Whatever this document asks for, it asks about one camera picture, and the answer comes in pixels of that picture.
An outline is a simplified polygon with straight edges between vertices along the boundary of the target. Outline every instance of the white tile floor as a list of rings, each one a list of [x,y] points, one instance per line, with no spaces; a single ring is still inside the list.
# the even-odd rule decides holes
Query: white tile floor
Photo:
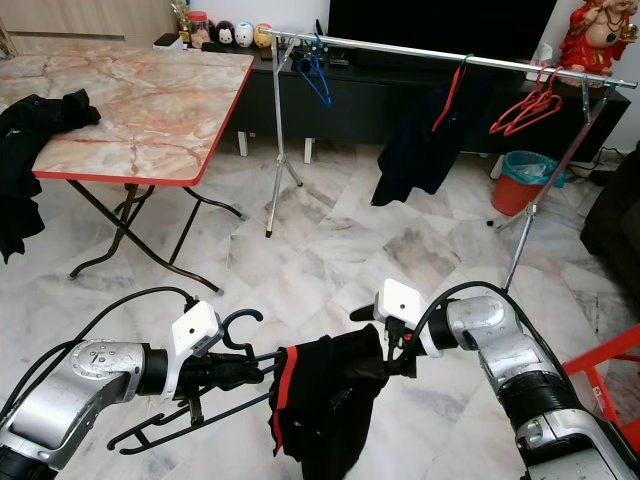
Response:
[[[463,155],[435,196],[414,191],[406,204],[374,208],[369,200],[379,177],[378,147],[317,143],[314,163],[303,165],[302,144],[291,144],[289,158],[305,185],[295,187],[285,174],[271,239],[264,237],[274,173],[271,140],[251,141],[247,158],[231,141],[223,143],[196,189],[248,217],[241,221],[203,206],[177,260],[222,286],[223,297],[155,265],[127,240],[112,260],[69,281],[74,266],[106,250],[112,229],[64,182],[43,181],[36,200],[46,230],[27,241],[27,255],[0,267],[0,400],[41,352],[142,288],[181,286],[223,315],[242,307],[261,310],[261,324],[238,323],[233,334],[268,352],[358,328],[348,312],[371,303],[386,277],[429,298],[466,280],[503,281],[521,226],[501,235],[486,226],[499,217],[490,205],[490,159]],[[108,205],[122,199],[121,186],[88,186]],[[581,215],[598,193],[580,180],[552,192],[511,290],[561,360],[638,320],[624,287],[578,238]],[[191,206],[180,189],[158,189],[134,231],[168,257]],[[93,336],[160,346],[181,308],[170,294],[140,299],[113,312]],[[513,433],[476,356],[452,351],[441,360],[422,358],[418,368],[418,379],[393,378],[381,393],[349,478],[519,478],[523,467]],[[624,394],[617,398],[621,414],[631,418],[640,402],[638,389],[628,387],[635,373],[612,367],[609,375]],[[267,388],[211,393],[206,414]],[[158,411],[170,409],[148,398],[107,409],[58,478],[300,478],[293,460],[272,458],[266,405],[141,455],[105,449],[112,436]]]

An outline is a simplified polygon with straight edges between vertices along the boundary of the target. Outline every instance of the jar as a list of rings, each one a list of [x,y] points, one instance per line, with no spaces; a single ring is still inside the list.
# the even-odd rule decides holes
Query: jar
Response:
[[[209,37],[209,20],[206,12],[197,10],[187,13],[189,20],[189,32],[191,33],[191,46],[193,48],[201,48],[205,42],[210,42]]]

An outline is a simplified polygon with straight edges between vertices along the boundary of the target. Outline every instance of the trash bin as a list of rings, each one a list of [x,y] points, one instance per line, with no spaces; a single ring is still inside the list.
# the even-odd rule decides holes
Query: trash bin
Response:
[[[515,215],[536,197],[557,166],[558,162],[538,153],[508,153],[504,157],[491,205],[505,215]],[[562,172],[554,187],[562,187],[565,177],[565,172]]]

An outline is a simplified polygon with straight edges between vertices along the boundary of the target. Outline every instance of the black garment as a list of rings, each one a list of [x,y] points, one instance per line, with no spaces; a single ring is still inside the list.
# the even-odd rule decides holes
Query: black garment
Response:
[[[269,419],[284,453],[302,462],[305,480],[338,480],[367,440],[373,400],[387,383],[372,325],[286,349],[271,386]]]
[[[382,177],[371,205],[383,206],[393,200],[404,202],[413,187],[432,195],[440,188],[467,135],[489,104],[492,80],[488,75],[467,71],[447,115],[432,133],[450,86],[448,82],[417,105],[380,154],[378,166]]]
[[[42,191],[31,173],[38,153],[53,134],[96,125],[99,120],[84,89],[62,100],[29,95],[0,114],[0,252],[4,263],[14,252],[24,254],[22,240],[44,229],[38,204],[30,200]]]

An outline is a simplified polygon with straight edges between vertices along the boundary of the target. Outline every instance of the tv stand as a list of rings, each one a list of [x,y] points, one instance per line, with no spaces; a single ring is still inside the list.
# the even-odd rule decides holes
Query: tv stand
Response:
[[[270,60],[262,60],[257,49],[238,49],[237,53],[256,57],[253,70],[238,100],[228,126],[240,132],[275,136],[273,72]],[[427,72],[392,68],[324,67],[333,107],[326,108],[299,73],[291,71],[289,61],[280,73],[282,119],[287,138],[323,139],[341,143],[386,143],[408,111],[429,92],[450,81],[448,72]],[[496,76],[489,108],[463,150],[505,154],[530,150],[560,159],[583,124],[580,89],[556,82],[561,95],[560,112],[520,133],[504,137],[489,135],[489,127],[509,107],[521,101],[535,82],[523,74],[506,72]],[[592,102],[600,92],[592,90]],[[631,102],[619,92],[611,95],[597,122],[574,156],[590,162],[616,126]]]

